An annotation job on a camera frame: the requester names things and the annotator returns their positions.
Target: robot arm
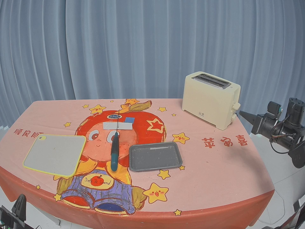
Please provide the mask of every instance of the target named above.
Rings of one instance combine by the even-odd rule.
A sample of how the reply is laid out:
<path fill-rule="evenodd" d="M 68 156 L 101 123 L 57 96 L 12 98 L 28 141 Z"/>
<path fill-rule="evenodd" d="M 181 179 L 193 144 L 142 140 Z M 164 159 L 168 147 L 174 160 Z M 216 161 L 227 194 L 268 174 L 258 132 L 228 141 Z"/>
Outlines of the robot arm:
<path fill-rule="evenodd" d="M 305 165 L 305 127 L 301 125 L 305 103 L 297 98 L 289 98 L 286 116 L 278 121 L 282 108 L 280 104 L 269 102 L 268 113 L 250 114 L 240 111 L 239 114 L 253 125 L 251 133 L 261 134 L 270 140 L 272 149 L 280 154 L 288 154 L 296 168 Z M 288 151 L 276 151 L 272 143 L 277 143 Z"/>

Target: toaster slot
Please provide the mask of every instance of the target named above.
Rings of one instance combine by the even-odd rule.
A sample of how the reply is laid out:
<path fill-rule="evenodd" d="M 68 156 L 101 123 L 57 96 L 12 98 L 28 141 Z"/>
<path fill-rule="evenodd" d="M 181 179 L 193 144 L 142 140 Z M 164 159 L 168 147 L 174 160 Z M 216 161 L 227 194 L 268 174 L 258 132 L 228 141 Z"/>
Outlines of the toaster slot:
<path fill-rule="evenodd" d="M 230 82 L 224 81 L 222 79 L 207 75 L 207 74 L 199 74 L 197 76 L 192 77 L 192 79 L 203 82 L 205 84 L 218 87 L 220 89 L 225 89 L 231 85 Z"/>

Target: cartoon eye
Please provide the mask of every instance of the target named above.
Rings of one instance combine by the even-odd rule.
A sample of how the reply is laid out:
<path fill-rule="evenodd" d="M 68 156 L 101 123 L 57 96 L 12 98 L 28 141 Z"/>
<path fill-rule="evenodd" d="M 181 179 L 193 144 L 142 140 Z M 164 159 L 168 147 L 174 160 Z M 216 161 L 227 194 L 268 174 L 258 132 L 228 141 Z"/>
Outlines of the cartoon eye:
<path fill-rule="evenodd" d="M 107 136 L 107 142 L 112 143 L 112 137 L 115 135 L 116 130 L 113 130 L 111 132 L 109 132 L 108 136 Z"/>
<path fill-rule="evenodd" d="M 98 135 L 99 135 L 99 131 L 93 130 L 92 132 L 90 132 L 88 139 L 90 141 L 93 141 L 94 139 L 97 139 Z"/>

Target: toaster knob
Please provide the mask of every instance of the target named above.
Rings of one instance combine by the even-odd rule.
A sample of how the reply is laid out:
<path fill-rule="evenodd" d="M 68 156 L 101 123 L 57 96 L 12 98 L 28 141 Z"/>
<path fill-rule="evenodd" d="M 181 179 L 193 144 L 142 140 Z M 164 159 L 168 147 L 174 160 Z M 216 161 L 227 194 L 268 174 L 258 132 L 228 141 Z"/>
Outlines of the toaster knob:
<path fill-rule="evenodd" d="M 232 118 L 231 118 L 232 121 L 236 119 L 236 116 L 237 116 L 236 114 L 232 115 Z"/>
<path fill-rule="evenodd" d="M 232 108 L 238 110 L 239 107 L 240 107 L 240 103 L 235 103 Z"/>

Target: table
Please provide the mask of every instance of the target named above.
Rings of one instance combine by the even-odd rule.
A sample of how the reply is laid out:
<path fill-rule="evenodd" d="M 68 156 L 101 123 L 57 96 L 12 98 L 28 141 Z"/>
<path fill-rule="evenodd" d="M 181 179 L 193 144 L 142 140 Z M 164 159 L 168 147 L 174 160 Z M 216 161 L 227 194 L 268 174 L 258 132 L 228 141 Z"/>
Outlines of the table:
<path fill-rule="evenodd" d="M 249 135 L 238 118 L 221 131 L 182 111 L 181 105 L 181 99 L 36 101 L 0 142 L 0 186 L 10 201 L 23 193 L 29 203 L 53 216 L 96 229 L 253 225 L 274 186 Z M 111 130 L 103 130 L 102 123 L 116 121 L 118 110 L 119 121 L 129 117 L 134 124 L 132 130 L 120 131 L 119 167 L 112 172 Z M 40 133 L 86 136 L 74 177 L 22 166 Z M 178 144 L 182 166 L 128 169 L 131 145 L 165 141 Z M 84 185 L 95 174 L 109 181 Z"/>

